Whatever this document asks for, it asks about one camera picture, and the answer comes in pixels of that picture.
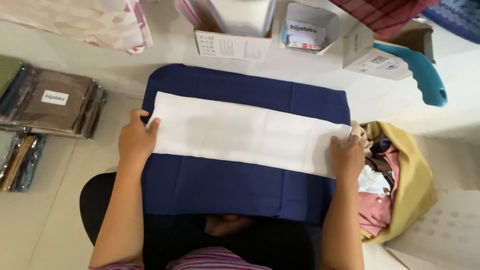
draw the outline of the white fabric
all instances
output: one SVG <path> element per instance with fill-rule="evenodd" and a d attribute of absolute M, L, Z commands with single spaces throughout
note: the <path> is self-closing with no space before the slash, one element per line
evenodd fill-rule
<path fill-rule="evenodd" d="M 378 194 L 385 196 L 384 188 L 390 191 L 390 185 L 381 172 L 376 172 L 365 165 L 359 176 L 359 192 Z"/>
<path fill-rule="evenodd" d="M 330 138 L 351 127 L 234 103 L 158 92 L 150 122 L 162 119 L 154 153 L 240 161 L 334 177 Z"/>

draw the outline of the person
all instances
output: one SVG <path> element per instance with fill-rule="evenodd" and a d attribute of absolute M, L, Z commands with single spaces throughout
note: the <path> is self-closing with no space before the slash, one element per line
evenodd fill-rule
<path fill-rule="evenodd" d="M 299 222 L 236 215 L 148 215 L 140 178 L 153 152 L 160 119 L 148 130 L 132 110 L 119 137 L 114 173 L 97 175 L 83 188 L 80 210 L 94 245 L 90 269 L 363 270 L 358 219 L 358 176 L 364 165 L 357 136 L 345 148 L 332 137 L 336 190 L 323 224 L 321 255 Z"/>

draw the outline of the sticker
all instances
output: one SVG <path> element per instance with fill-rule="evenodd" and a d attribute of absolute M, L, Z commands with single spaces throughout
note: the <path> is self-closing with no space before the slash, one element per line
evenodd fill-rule
<path fill-rule="evenodd" d="M 68 94 L 45 90 L 42 102 L 65 106 L 67 104 Z"/>

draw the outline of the folded fabric stack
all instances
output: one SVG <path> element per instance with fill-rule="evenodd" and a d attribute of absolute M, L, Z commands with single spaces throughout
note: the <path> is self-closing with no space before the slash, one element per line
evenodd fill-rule
<path fill-rule="evenodd" d="M 25 192 L 40 159 L 45 136 L 0 130 L 0 192 Z"/>
<path fill-rule="evenodd" d="M 383 192 L 359 192 L 360 231 L 364 242 L 382 243 L 426 213 L 436 194 L 430 167 L 410 133 L 382 122 L 363 127 L 352 122 L 352 134 L 365 141 L 365 166 L 381 174 L 386 185 L 376 183 Z"/>
<path fill-rule="evenodd" d="M 0 56 L 0 123 L 32 133 L 92 138 L 105 101 L 93 79 Z"/>

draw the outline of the teal plastic handle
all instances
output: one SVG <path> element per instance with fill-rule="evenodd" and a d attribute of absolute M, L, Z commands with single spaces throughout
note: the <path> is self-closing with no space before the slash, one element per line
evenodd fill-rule
<path fill-rule="evenodd" d="M 447 92 L 442 79 L 432 63 L 421 52 L 376 42 L 373 47 L 398 56 L 407 62 L 408 69 L 412 71 L 418 89 L 422 92 L 425 104 L 437 107 L 447 104 Z"/>

